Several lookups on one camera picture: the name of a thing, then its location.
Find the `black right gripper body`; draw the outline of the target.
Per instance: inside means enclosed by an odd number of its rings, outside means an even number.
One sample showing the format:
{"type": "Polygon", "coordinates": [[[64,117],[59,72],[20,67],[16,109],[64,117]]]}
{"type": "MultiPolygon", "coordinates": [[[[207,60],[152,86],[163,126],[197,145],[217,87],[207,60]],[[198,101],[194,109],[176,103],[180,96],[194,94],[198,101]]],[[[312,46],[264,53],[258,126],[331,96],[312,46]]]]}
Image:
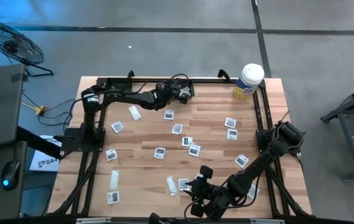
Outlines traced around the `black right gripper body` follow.
{"type": "Polygon", "coordinates": [[[197,193],[200,192],[202,194],[202,198],[200,200],[193,201],[190,214],[200,218],[206,215],[211,221],[217,222],[224,214],[224,207],[226,206],[228,200],[223,195],[222,188],[220,186],[208,183],[208,179],[211,179],[212,175],[213,169],[208,166],[200,167],[200,175],[195,179],[200,179],[202,184],[200,188],[193,189],[193,191],[197,193]]]}

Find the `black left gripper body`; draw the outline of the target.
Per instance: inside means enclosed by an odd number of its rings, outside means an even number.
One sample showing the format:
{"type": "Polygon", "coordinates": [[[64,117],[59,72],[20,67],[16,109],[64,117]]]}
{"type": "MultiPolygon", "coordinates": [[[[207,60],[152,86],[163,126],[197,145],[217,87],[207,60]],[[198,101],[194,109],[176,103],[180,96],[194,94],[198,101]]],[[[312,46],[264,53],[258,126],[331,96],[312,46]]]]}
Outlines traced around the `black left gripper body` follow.
{"type": "Polygon", "coordinates": [[[164,108],[173,101],[186,105],[193,97],[193,82],[179,78],[160,81],[156,84],[156,106],[164,108]]]}

